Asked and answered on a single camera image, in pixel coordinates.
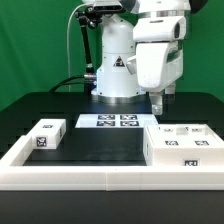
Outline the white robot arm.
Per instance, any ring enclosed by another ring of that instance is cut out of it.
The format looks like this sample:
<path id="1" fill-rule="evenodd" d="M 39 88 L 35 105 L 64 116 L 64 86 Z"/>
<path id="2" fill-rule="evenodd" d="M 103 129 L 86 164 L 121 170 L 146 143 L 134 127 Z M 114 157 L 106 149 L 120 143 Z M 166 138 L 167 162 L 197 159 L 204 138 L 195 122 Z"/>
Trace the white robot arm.
<path id="1" fill-rule="evenodd" d="M 152 113 L 175 98 L 190 16 L 208 0 L 82 0 L 90 26 L 102 26 L 102 64 L 94 98 L 129 103 L 148 95 Z"/>

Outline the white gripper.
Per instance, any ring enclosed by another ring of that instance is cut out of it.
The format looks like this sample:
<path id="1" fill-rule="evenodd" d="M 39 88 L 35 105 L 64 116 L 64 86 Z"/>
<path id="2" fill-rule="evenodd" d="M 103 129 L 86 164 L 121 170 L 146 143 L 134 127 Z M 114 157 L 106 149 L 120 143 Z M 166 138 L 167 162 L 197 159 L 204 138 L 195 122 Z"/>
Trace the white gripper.
<path id="1" fill-rule="evenodd" d="M 175 101 L 176 84 L 183 73 L 183 50 L 179 42 L 186 35 L 184 16 L 142 18 L 133 30 L 136 46 L 136 66 L 139 85 L 150 93 L 154 115 L 163 113 L 163 93 L 166 104 Z"/>

